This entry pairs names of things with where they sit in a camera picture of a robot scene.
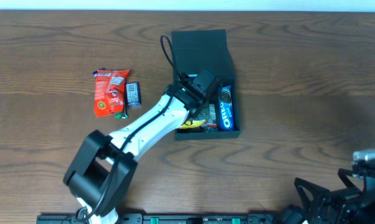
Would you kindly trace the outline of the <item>black box with lid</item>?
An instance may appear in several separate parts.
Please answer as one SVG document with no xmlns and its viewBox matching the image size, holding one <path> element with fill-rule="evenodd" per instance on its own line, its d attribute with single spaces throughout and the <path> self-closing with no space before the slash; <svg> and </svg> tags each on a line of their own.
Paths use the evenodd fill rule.
<svg viewBox="0 0 375 224">
<path fill-rule="evenodd" d="M 197 74 L 203 68 L 209 69 L 220 80 L 223 86 L 230 86 L 232 117 L 234 124 L 231 131 L 221 130 L 224 124 L 221 118 L 219 97 L 210 101 L 216 110 L 216 129 L 175 130 L 175 140 L 202 140 L 237 138 L 241 133 L 240 108 L 236 89 L 235 70 L 232 57 L 227 46 L 227 34 L 223 30 L 191 30 L 173 31 L 173 57 L 179 72 L 188 75 Z"/>
</svg>

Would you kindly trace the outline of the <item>yellow snack packet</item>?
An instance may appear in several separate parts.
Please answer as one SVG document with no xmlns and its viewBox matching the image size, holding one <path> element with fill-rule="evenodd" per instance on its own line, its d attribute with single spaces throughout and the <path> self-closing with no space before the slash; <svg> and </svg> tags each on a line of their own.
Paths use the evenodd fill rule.
<svg viewBox="0 0 375 224">
<path fill-rule="evenodd" d="M 182 126 L 180 126 L 180 129 L 192 129 L 192 128 L 199 128 L 206 122 L 206 119 L 200 119 L 200 120 L 187 120 Z"/>
</svg>

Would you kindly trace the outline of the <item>black snack packet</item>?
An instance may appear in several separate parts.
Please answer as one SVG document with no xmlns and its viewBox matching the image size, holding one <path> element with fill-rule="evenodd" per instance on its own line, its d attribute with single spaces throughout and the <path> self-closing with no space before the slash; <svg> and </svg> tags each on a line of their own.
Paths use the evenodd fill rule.
<svg viewBox="0 0 375 224">
<path fill-rule="evenodd" d="M 206 119 L 206 122 L 199 128 L 188 129 L 190 131 L 209 131 L 217 128 L 216 110 L 214 104 L 207 104 L 203 107 L 196 118 L 189 118 L 188 120 Z"/>
</svg>

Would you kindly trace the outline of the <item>blue Oreo packet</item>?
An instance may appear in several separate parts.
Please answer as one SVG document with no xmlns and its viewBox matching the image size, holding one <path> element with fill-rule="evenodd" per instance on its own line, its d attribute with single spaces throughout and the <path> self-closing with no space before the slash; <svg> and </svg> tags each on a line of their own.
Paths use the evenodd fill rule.
<svg viewBox="0 0 375 224">
<path fill-rule="evenodd" d="M 219 117 L 222 131 L 234 130 L 234 112 L 232 104 L 232 86 L 227 85 L 219 89 Z"/>
</svg>

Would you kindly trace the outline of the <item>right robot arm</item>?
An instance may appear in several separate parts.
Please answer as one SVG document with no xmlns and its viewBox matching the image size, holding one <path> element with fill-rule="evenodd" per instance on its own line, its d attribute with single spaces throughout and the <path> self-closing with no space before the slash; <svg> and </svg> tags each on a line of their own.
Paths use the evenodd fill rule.
<svg viewBox="0 0 375 224">
<path fill-rule="evenodd" d="M 375 223 L 375 166 L 354 165 L 352 170 L 340 169 L 338 176 L 345 188 L 335 191 L 296 178 L 302 207 L 289 205 L 272 222 Z"/>
</svg>

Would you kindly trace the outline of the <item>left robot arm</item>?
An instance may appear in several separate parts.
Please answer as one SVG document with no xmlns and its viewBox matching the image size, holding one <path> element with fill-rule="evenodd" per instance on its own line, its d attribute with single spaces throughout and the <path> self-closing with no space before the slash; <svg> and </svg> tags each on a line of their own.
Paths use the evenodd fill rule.
<svg viewBox="0 0 375 224">
<path fill-rule="evenodd" d="M 131 124 L 107 135 L 91 132 L 63 179 L 82 206 L 73 220 L 115 223 L 115 208 L 126 195 L 142 155 L 187 119 L 196 117 L 221 85 L 218 79 L 178 81 L 168 85 L 157 104 Z"/>
</svg>

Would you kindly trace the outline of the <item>small blue carton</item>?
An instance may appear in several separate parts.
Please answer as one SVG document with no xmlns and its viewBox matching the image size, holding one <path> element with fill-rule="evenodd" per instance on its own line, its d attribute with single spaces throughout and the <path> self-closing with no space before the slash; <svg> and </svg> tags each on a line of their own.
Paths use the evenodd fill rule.
<svg viewBox="0 0 375 224">
<path fill-rule="evenodd" d="M 140 83 L 126 84 L 126 97 L 128 106 L 139 106 L 141 104 Z"/>
</svg>

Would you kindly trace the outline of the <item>green wrapped candy stick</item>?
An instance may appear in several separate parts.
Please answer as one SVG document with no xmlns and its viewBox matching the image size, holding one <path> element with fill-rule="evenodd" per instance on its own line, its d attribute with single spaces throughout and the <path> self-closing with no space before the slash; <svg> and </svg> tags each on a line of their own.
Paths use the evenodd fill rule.
<svg viewBox="0 0 375 224">
<path fill-rule="evenodd" d="M 125 97 L 123 93 L 117 94 L 117 99 L 115 102 L 115 118 L 128 119 L 127 108 L 125 105 Z"/>
</svg>

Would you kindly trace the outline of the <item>orange Reese's packet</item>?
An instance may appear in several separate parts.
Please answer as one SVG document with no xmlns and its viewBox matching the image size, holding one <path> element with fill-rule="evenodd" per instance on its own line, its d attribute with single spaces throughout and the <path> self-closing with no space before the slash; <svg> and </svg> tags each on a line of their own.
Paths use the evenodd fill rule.
<svg viewBox="0 0 375 224">
<path fill-rule="evenodd" d="M 95 78 L 95 95 L 93 112 L 96 117 L 115 115 L 117 94 L 123 93 L 126 100 L 126 78 L 130 70 L 97 70 Z"/>
</svg>

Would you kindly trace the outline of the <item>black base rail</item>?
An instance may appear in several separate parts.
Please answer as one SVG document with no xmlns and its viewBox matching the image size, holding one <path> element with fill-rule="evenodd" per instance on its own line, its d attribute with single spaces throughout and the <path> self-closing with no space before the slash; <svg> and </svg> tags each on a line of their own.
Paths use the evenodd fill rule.
<svg viewBox="0 0 375 224">
<path fill-rule="evenodd" d="M 115 224 L 271 224 L 275 215 L 142 215 L 126 213 L 118 216 Z"/>
</svg>

